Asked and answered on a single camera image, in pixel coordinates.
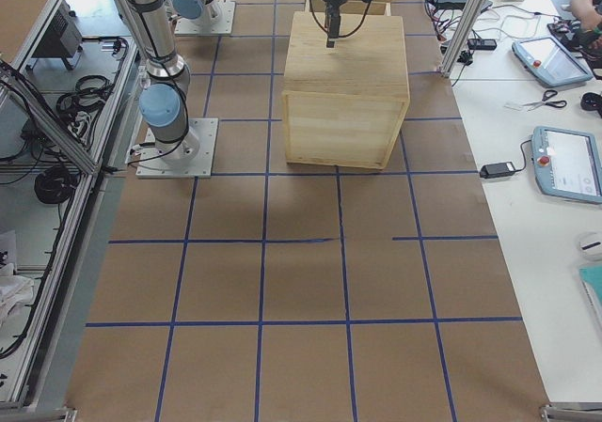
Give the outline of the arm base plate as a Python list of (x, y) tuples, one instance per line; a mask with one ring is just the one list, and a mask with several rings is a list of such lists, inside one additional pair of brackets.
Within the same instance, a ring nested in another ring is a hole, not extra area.
[(173, 0), (173, 7), (178, 14), (176, 36), (228, 36), (232, 32), (236, 7), (233, 0), (213, 0), (210, 4), (198, 0)]
[(171, 151), (173, 146), (159, 142), (157, 148), (154, 135), (148, 128), (145, 141), (152, 142), (152, 146), (141, 150), (136, 176), (141, 179), (208, 179), (212, 175), (217, 133), (217, 118), (190, 118), (187, 136), (172, 152), (161, 156)]

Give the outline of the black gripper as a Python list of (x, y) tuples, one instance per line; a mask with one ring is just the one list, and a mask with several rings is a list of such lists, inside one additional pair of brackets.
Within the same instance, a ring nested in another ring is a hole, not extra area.
[(340, 7), (346, 4), (347, 1), (348, 0), (323, 0), (325, 3), (325, 30), (327, 34), (327, 48), (334, 48), (336, 39), (340, 36)]

